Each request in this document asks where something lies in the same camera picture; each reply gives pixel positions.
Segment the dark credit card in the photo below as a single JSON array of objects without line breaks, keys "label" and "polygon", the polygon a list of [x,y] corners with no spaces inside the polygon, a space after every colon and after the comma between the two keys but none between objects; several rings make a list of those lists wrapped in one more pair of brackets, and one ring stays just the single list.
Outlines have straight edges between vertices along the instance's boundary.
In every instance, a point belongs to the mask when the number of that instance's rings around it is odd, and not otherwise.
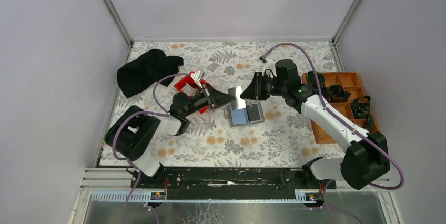
[{"label": "dark credit card", "polygon": [[262,121],[262,115],[258,103],[249,104],[246,106],[248,121],[250,123]]},{"label": "dark credit card", "polygon": [[228,94],[235,97],[235,100],[230,102],[230,108],[231,110],[240,110],[246,108],[246,102],[244,99],[240,97],[240,95],[243,92],[243,89],[241,86],[228,88]]}]

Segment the grey card holder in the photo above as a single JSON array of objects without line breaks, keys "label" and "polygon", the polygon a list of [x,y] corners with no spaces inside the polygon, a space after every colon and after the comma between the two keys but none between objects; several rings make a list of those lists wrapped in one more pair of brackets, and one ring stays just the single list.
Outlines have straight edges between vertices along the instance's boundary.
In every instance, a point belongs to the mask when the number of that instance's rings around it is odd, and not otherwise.
[{"label": "grey card holder", "polygon": [[265,117],[264,117],[264,114],[263,114],[263,109],[261,107],[261,104],[260,103],[258,103],[258,104],[259,104],[261,115],[262,115],[262,121],[250,123],[248,121],[246,108],[245,109],[240,109],[240,110],[231,110],[231,108],[229,107],[228,111],[229,111],[229,124],[230,124],[230,126],[231,127],[238,127],[238,126],[248,126],[248,125],[263,123],[265,121]]}]

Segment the red plastic bin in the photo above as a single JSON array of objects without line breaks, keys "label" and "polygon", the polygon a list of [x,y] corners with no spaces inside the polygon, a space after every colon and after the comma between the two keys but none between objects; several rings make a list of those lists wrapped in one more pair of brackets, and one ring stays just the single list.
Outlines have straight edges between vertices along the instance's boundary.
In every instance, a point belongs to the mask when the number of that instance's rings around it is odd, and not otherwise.
[{"label": "red plastic bin", "polygon": [[192,75],[194,73],[194,71],[191,71],[189,76],[184,76],[181,80],[174,84],[174,88],[178,92],[185,93],[189,98],[192,98],[192,96],[200,93],[199,86],[192,79]]}]

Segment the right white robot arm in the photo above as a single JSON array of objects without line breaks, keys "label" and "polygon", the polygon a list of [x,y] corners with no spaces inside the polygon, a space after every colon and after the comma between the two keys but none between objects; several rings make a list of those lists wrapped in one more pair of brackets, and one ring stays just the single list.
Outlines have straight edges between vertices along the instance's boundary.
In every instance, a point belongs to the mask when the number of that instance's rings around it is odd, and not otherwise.
[{"label": "right white robot arm", "polygon": [[296,64],[290,59],[275,63],[276,74],[255,72],[240,98],[267,100],[280,96],[298,113],[320,126],[344,152],[342,158],[316,158],[306,163],[302,183],[315,188],[323,180],[342,180],[360,190],[390,170],[385,157],[387,140],[376,131],[368,132],[331,106],[311,84],[303,84]]}]

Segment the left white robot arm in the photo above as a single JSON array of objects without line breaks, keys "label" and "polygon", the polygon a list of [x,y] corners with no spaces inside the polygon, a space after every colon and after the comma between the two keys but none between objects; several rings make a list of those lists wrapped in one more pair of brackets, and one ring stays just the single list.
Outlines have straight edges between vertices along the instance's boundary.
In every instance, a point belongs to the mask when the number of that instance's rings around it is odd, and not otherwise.
[{"label": "left white robot arm", "polygon": [[210,107],[220,108],[236,100],[234,95],[226,94],[205,84],[199,93],[188,96],[183,92],[172,98],[167,115],[145,111],[133,105],[110,127],[104,142],[112,147],[112,153],[124,157],[143,174],[143,181],[152,188],[163,182],[163,174],[159,170],[161,163],[148,150],[155,137],[180,136],[190,125],[187,116]]}]

